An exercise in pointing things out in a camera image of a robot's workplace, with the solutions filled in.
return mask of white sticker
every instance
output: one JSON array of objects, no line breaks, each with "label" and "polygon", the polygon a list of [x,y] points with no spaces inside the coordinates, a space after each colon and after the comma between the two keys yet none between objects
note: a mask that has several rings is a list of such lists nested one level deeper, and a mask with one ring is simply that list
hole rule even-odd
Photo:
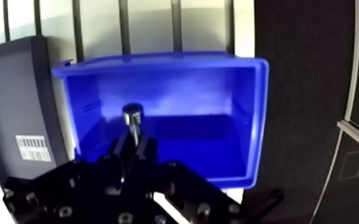
[{"label": "white sticker", "polygon": [[51,162],[44,136],[16,135],[16,140],[22,159]]}]

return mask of metal cylinder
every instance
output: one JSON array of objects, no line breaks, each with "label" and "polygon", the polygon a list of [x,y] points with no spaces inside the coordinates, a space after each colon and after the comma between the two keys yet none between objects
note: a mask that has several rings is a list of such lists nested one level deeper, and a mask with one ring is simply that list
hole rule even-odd
[{"label": "metal cylinder", "polygon": [[141,129],[139,125],[142,123],[143,119],[142,105],[137,103],[125,105],[122,108],[122,117],[124,119],[124,123],[129,126],[131,135],[134,137],[135,146],[138,146],[141,136]]}]

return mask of vertical bar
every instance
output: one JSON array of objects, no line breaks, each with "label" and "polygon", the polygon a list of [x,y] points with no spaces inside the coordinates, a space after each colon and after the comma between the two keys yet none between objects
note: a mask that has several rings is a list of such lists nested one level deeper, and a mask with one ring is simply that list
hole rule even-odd
[{"label": "vertical bar", "polygon": [[172,41],[175,52],[182,52],[181,0],[171,1]]},{"label": "vertical bar", "polygon": [[225,0],[225,34],[227,52],[235,54],[234,0]]},{"label": "vertical bar", "polygon": [[129,22],[128,22],[128,0],[119,0],[120,8],[120,31],[122,54],[130,54],[131,46],[129,40]]},{"label": "vertical bar", "polygon": [[41,6],[40,0],[33,0],[33,12],[35,13],[35,33],[36,35],[42,34],[41,24]]},{"label": "vertical bar", "polygon": [[10,24],[8,22],[8,0],[3,0],[3,21],[5,41],[10,41]]},{"label": "vertical bar", "polygon": [[81,2],[72,0],[72,15],[74,22],[74,38],[76,48],[76,61],[83,61],[83,44],[82,44],[82,28],[81,28]]}]

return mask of screw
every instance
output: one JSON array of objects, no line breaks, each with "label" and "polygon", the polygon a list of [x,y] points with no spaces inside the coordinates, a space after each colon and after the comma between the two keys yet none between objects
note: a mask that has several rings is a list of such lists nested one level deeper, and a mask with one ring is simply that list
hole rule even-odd
[{"label": "screw", "polygon": [[37,205],[39,202],[38,202],[38,199],[35,195],[34,192],[30,192],[26,195],[26,201],[31,205],[31,206],[35,206]]},{"label": "screw", "polygon": [[166,218],[166,216],[164,216],[162,214],[158,214],[157,216],[154,217],[154,221],[157,224],[166,224],[167,218]]},{"label": "screw", "polygon": [[60,208],[60,210],[58,211],[58,216],[60,218],[70,217],[71,215],[72,215],[72,208],[70,206],[64,206]]},{"label": "screw", "polygon": [[121,194],[121,189],[117,189],[115,186],[107,186],[104,189],[104,192],[107,195],[120,195]]},{"label": "screw", "polygon": [[208,203],[201,203],[197,208],[197,214],[204,214],[208,216],[210,214],[211,208]]},{"label": "screw", "polygon": [[237,204],[232,204],[232,205],[228,206],[228,211],[230,211],[230,213],[233,213],[233,214],[238,214],[239,206]]},{"label": "screw", "polygon": [[134,217],[129,212],[123,212],[118,216],[118,223],[131,224]]},{"label": "screw", "polygon": [[5,192],[5,198],[9,199],[14,196],[14,191],[12,190],[6,190]]}]

